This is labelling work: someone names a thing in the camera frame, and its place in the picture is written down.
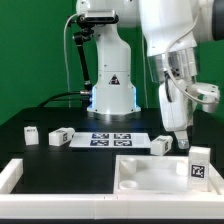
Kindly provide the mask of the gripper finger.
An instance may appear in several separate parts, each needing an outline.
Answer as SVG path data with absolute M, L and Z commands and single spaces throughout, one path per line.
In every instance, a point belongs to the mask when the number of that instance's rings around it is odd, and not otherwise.
M 176 139 L 177 139 L 177 143 L 178 143 L 178 147 L 180 149 L 188 149 L 189 148 L 189 139 L 188 139 L 188 135 L 187 135 L 187 131 L 177 131 L 175 133 Z

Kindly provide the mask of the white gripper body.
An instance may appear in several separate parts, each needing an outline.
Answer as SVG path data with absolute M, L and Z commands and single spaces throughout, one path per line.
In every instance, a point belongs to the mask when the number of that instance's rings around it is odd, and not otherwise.
M 216 110 L 220 98 L 220 91 L 216 85 L 196 82 L 188 86 L 183 79 L 177 83 L 191 96 L 203 96 L 202 108 L 205 112 L 212 113 Z M 166 131 L 184 131 L 191 125 L 197 102 L 186 97 L 170 79 L 159 86 L 159 102 Z

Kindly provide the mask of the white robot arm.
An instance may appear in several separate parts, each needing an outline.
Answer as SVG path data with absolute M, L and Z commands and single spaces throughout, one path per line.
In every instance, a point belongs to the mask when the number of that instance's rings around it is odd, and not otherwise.
M 111 119 L 140 111 L 130 80 L 131 49 L 117 31 L 119 26 L 139 26 L 152 80 L 160 84 L 163 126 L 187 149 L 196 106 L 213 112 L 219 103 L 218 87 L 196 80 L 195 48 L 200 42 L 224 40 L 224 0 L 77 0 L 76 12 L 81 40 L 94 38 L 97 44 L 98 81 L 88 113 Z

